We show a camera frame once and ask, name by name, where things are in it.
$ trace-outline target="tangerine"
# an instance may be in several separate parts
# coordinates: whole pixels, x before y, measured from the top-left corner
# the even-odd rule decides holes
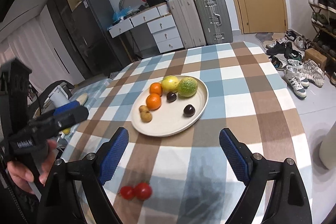
[[[161,106],[161,97],[156,94],[150,94],[146,99],[146,105],[150,110],[158,109]]]
[[[162,95],[162,86],[160,83],[153,83],[151,84],[150,88],[149,88],[149,93],[150,94],[158,94],[158,95]]]

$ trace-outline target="cherry tomato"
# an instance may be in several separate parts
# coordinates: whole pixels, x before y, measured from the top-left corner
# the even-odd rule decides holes
[[[152,188],[148,183],[145,182],[140,182],[137,186],[134,187],[133,191],[139,200],[149,199],[152,195]]]
[[[134,189],[132,186],[123,186],[120,189],[120,195],[127,200],[134,198]]]

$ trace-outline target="screw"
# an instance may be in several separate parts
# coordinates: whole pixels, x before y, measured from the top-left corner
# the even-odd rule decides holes
[[[261,160],[261,159],[263,158],[262,155],[259,154],[259,153],[254,153],[254,154],[253,154],[253,157],[254,157],[256,160]]]
[[[62,162],[63,162],[62,159],[57,159],[57,160],[55,160],[54,164],[55,165],[60,165]]]
[[[291,159],[291,158],[288,158],[288,159],[287,159],[287,163],[288,163],[289,165],[293,165],[293,164],[294,164],[294,160]]]
[[[86,155],[86,158],[87,158],[88,160],[93,160],[95,157],[96,157],[96,154],[95,154],[95,153],[88,153],[88,154]]]

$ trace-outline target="person's hand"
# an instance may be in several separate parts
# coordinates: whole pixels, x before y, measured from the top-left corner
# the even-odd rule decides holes
[[[57,143],[54,140],[47,140],[49,145],[49,154],[46,158],[46,160],[42,163],[42,171],[43,173],[40,175],[39,180],[44,185],[47,177],[49,175],[49,171],[51,167],[53,166],[53,163],[55,161],[55,155],[53,153],[53,150],[57,147]],[[31,173],[31,171],[23,165],[22,163],[12,160],[7,163],[7,169],[12,177],[12,180],[14,183],[20,187],[22,190],[34,194],[33,190],[30,188],[28,182],[34,181],[34,176]]]

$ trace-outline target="white curtain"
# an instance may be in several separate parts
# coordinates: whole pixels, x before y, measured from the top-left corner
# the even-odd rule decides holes
[[[29,80],[40,93],[55,81],[73,81],[56,60],[36,18],[20,26],[1,42],[0,64],[13,57],[32,69]]]

